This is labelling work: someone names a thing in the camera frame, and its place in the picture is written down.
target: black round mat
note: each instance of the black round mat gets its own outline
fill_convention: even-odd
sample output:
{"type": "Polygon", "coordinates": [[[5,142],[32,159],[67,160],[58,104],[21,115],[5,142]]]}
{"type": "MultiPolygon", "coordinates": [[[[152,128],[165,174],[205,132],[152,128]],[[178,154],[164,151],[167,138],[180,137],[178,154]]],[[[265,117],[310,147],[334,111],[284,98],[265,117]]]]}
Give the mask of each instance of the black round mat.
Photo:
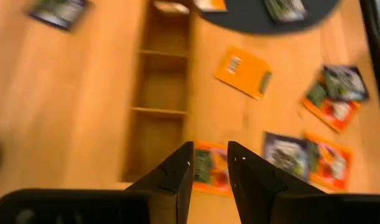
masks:
{"type": "Polygon", "coordinates": [[[300,22],[276,23],[267,10],[265,0],[225,0],[228,12],[202,12],[206,20],[240,32],[284,34],[318,24],[340,0],[302,0],[308,17],[300,22]]]}

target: sticker pack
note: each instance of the sticker pack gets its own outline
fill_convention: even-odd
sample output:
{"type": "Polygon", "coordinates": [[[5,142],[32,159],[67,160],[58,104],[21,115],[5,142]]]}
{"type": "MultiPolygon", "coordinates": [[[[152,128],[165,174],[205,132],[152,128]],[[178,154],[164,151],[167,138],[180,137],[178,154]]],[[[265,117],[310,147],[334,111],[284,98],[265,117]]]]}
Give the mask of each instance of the sticker pack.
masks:
{"type": "Polygon", "coordinates": [[[265,0],[267,10],[275,22],[303,21],[307,11],[302,0],[265,0]]]}
{"type": "Polygon", "coordinates": [[[337,101],[366,101],[368,90],[357,67],[330,65],[323,69],[328,96],[337,101]]]}
{"type": "Polygon", "coordinates": [[[310,180],[337,191],[347,191],[352,153],[339,144],[306,133],[310,180]]]}
{"type": "Polygon", "coordinates": [[[71,30],[89,5],[87,0],[38,0],[29,15],[59,29],[71,30]]]}
{"type": "Polygon", "coordinates": [[[215,78],[260,100],[272,78],[272,70],[265,60],[240,48],[230,47],[216,69],[215,78]]]}
{"type": "Polygon", "coordinates": [[[304,140],[265,133],[263,151],[265,160],[308,181],[308,156],[304,140]]]}
{"type": "Polygon", "coordinates": [[[319,79],[303,100],[304,106],[335,131],[342,132],[359,109],[354,101],[334,101],[328,96],[323,77],[319,79]]]}
{"type": "Polygon", "coordinates": [[[232,195],[226,146],[198,141],[195,145],[194,169],[194,190],[223,196],[232,195]]]}
{"type": "Polygon", "coordinates": [[[227,11],[225,0],[194,0],[194,3],[203,12],[227,11]]]}

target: orange packet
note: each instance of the orange packet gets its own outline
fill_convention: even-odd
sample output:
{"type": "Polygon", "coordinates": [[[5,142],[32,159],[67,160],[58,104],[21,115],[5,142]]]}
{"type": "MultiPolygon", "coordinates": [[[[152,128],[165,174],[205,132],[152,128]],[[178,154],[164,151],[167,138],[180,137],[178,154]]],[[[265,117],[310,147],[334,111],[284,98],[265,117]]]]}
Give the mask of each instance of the orange packet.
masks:
{"type": "Polygon", "coordinates": [[[249,96],[263,98],[271,79],[269,64],[237,47],[230,47],[215,72],[215,77],[249,96]]]}
{"type": "Polygon", "coordinates": [[[223,196],[232,195],[226,146],[205,141],[195,143],[193,190],[223,196]]]}
{"type": "Polygon", "coordinates": [[[303,100],[304,106],[335,131],[342,132],[358,111],[359,103],[332,101],[328,98],[323,77],[314,84],[303,100]]]}
{"type": "Polygon", "coordinates": [[[225,0],[194,0],[197,7],[204,12],[227,11],[225,0]]]}
{"type": "Polygon", "coordinates": [[[330,189],[347,192],[352,152],[344,146],[306,133],[310,180],[330,189]]]}

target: black plastic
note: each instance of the black plastic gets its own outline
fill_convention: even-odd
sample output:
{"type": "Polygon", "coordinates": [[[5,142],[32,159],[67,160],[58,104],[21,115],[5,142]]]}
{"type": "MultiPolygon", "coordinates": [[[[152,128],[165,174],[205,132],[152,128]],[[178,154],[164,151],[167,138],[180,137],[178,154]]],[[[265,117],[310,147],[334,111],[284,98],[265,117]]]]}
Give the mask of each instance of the black plastic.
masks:
{"type": "Polygon", "coordinates": [[[186,223],[192,161],[186,142],[126,190],[19,190],[0,199],[0,224],[186,223]]]}
{"type": "Polygon", "coordinates": [[[231,141],[228,143],[228,170],[242,223],[270,223],[279,192],[324,194],[231,141]]]}

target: shelf compartment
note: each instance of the shelf compartment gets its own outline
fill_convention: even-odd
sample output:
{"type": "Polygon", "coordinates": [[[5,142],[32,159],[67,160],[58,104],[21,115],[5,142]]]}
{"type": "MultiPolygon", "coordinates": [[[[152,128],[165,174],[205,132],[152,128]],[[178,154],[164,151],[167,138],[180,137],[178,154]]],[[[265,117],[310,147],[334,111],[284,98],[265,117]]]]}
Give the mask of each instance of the shelf compartment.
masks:
{"type": "Polygon", "coordinates": [[[186,55],[190,31],[190,15],[166,14],[150,3],[142,49],[186,55]]]}
{"type": "Polygon", "coordinates": [[[141,54],[134,107],[185,111],[187,58],[141,54]]]}
{"type": "Polygon", "coordinates": [[[133,111],[123,181],[135,182],[155,169],[183,143],[183,119],[133,111]]]}

